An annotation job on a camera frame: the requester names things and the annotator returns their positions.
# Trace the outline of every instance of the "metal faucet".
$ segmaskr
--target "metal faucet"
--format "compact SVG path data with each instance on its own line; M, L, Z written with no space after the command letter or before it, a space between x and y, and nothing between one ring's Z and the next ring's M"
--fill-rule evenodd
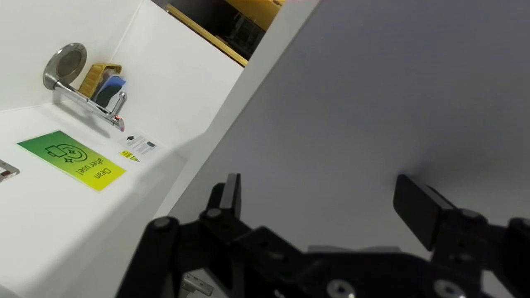
M121 108L128 102L126 92L118 93L118 102L110 111L108 108L95 103L85 95L78 93L70 83L81 73L86 63L86 49L81 44L70 44L57 52L47 65L43 73L43 83L48 90L65 92L73 102L80 103L85 110L91 111L98 118L111 123L119 131L126 130L124 121L119 118Z

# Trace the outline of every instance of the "white wall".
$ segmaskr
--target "white wall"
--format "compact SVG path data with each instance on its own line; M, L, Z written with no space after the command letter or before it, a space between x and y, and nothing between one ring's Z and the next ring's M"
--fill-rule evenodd
M497 224L530 217L529 14L529 2L322 2L174 216L196 219L211 188L242 173L245 221L300 247L423 252L391 207L398 174L416 173Z
M139 0L2 2L0 108L50 100L42 73L50 57L68 42L85 44L90 60L108 58L138 4Z

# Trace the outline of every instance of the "black machine part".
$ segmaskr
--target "black machine part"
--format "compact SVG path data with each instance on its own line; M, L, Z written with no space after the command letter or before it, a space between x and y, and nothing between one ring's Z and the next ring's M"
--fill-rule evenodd
M490 270L515 298L530 297L530 226L487 224L454 207L432 188L399 176L394 209L432 254L302 254L260 227L240 222L240 176L212 189L201 219L181 226L153 221L116 298L159 298L164 282L179 294L186 272L206 269L234 298L485 298L481 275Z

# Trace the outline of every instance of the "gray wall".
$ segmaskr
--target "gray wall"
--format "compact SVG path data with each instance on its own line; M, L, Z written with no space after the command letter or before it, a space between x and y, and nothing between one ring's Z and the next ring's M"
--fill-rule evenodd
M244 174L244 212L298 247L398 244L399 173L505 224L530 216L530 2L326 0L174 209Z

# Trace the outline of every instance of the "green sticker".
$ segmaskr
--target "green sticker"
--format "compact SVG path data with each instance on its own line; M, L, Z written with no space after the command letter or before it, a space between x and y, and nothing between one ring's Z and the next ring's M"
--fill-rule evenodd
M106 186L110 186L126 173L105 156L71 140L61 131L28 140L18 145L96 191L103 191Z

